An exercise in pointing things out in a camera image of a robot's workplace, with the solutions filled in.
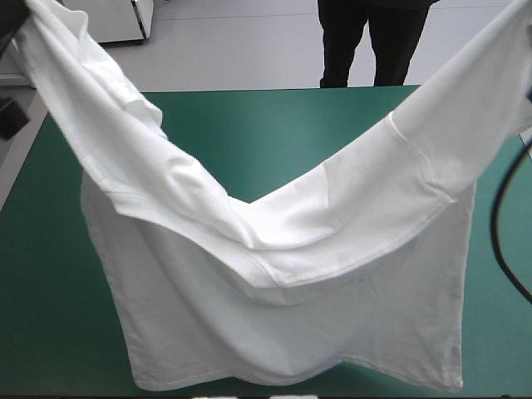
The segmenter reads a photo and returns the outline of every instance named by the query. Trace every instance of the black pants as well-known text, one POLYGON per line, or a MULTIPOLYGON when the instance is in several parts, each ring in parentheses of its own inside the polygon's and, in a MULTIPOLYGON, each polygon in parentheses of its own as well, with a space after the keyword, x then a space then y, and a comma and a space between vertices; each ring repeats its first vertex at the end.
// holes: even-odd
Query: black pants
POLYGON ((366 22, 377 64, 374 85, 403 84, 428 7, 411 10, 368 6, 359 0, 318 0, 318 11, 325 66, 320 87, 347 87, 349 68, 366 22))

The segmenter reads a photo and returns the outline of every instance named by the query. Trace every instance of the white floor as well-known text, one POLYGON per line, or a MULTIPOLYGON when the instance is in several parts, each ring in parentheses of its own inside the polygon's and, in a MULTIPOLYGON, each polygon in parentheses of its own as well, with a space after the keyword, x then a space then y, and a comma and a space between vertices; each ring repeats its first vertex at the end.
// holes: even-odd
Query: white floor
MULTIPOLYGON (((154 1, 151 38, 142 46, 107 48, 141 91, 318 87, 323 48, 316 0, 154 1)), ((510 0, 436 3, 406 84, 423 83, 508 3, 510 0)), ((365 34, 349 85, 370 86, 374 63, 365 34)), ((26 109, 33 98, 27 88, 0 87, 0 96, 14 96, 26 109)), ((39 110, 35 115, 42 114, 40 100, 33 100, 32 109, 39 110)), ((33 129, 38 129, 40 122, 34 121, 33 129)), ((26 147, 0 143, 0 194, 9 190, 29 151, 36 134, 30 130, 24 132, 26 147)))

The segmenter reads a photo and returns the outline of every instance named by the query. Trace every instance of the black object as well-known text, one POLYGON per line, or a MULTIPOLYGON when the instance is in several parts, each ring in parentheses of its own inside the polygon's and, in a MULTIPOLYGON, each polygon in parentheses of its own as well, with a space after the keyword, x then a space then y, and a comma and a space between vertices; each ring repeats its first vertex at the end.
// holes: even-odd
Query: black object
MULTIPOLYGON (((23 0, 0 0, 0 58, 29 15, 23 0)), ((11 139, 27 123, 28 118, 12 98, 0 98, 1 139, 11 139)))
POLYGON ((0 57, 29 15, 30 10, 23 0, 0 1, 0 57))
POLYGON ((0 99, 0 137, 3 140, 11 139, 28 122, 26 114, 12 98, 0 99))
POLYGON ((532 294, 525 286, 515 277, 515 274, 511 271, 508 264, 506 264, 505 257, 502 254, 499 241, 499 212, 502 200, 505 197, 506 189, 508 185, 514 178, 515 172, 519 169, 521 162, 529 156, 530 148, 532 148, 532 140, 525 145, 523 150, 515 157, 510 168, 505 174, 505 177, 500 182, 499 189, 493 200, 493 205, 491 207, 491 217, 490 217, 490 235, 491 235, 491 247, 493 248, 493 253, 497 259, 502 271, 505 273, 506 277, 514 284, 514 287, 525 297, 527 301, 532 305, 532 294))

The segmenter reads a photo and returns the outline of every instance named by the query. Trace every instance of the white fabric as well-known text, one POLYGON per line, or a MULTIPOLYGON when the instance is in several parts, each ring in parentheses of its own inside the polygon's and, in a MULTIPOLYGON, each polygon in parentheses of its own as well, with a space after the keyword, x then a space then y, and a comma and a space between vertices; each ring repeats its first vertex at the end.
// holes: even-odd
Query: white fabric
POLYGON ((166 139, 84 13, 27 3, 17 44, 86 172, 82 208, 139 387, 289 384, 348 361, 461 389, 475 180, 532 121, 529 0, 360 138, 252 204, 166 139))

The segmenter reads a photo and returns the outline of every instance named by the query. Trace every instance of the green table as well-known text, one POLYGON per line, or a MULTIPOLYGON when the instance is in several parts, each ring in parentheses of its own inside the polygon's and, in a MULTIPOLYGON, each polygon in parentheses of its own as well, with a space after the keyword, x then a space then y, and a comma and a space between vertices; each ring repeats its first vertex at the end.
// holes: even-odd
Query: green table
MULTIPOLYGON (((255 200, 315 166, 415 87, 150 93, 170 139, 200 159, 230 195, 255 200)), ((455 396, 532 394, 532 308, 499 270, 488 214, 519 138, 479 181, 465 281, 465 389, 455 396)), ((290 387, 234 378, 145 392, 131 378, 121 326, 79 205, 81 168, 52 118, 44 121, 0 213, 0 395, 441 397, 343 364, 290 387)), ((505 254, 532 285, 532 164, 501 214, 505 254)))

